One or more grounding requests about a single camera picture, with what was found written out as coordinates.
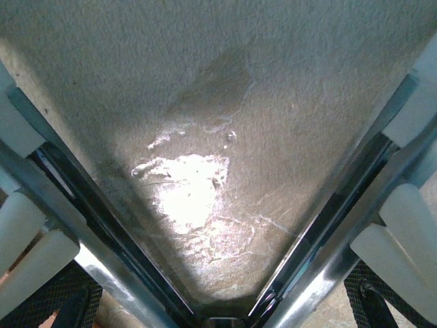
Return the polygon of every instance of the metal frame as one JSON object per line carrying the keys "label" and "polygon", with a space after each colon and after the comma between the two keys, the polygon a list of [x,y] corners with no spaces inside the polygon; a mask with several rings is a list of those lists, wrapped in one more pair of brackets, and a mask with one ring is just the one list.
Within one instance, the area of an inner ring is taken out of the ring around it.
{"label": "metal frame", "polygon": [[358,262],[350,249],[387,195],[437,138],[437,118],[399,149],[381,131],[413,93],[408,75],[318,202],[249,314],[202,318],[123,228],[119,213],[20,89],[11,103],[46,140],[28,159],[0,141],[0,166],[81,243],[76,261],[141,322],[152,327],[297,327]]}

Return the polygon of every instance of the black mesh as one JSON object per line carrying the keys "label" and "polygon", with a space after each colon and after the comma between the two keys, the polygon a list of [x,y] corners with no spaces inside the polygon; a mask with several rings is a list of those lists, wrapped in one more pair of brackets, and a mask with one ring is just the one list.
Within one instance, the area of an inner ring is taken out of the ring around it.
{"label": "black mesh", "polygon": [[38,327],[81,288],[89,291],[89,305],[81,326],[90,328],[96,317],[102,288],[75,261],[3,318],[0,327]]}
{"label": "black mesh", "polygon": [[365,297],[363,297],[366,290],[375,292],[383,299],[387,300],[416,327],[437,327],[424,319],[416,310],[410,307],[363,261],[360,261],[355,269],[352,270],[344,284],[358,328],[381,327],[380,325],[372,325],[374,322],[382,321],[382,318],[378,317],[381,313],[366,311],[366,300]]}

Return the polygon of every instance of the floor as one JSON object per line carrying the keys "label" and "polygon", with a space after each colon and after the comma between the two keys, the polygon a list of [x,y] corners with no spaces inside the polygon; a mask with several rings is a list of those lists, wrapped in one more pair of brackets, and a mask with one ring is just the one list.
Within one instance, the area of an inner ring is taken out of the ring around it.
{"label": "floor", "polygon": [[251,308],[437,30],[434,0],[0,8],[18,86],[188,301],[223,316]]}

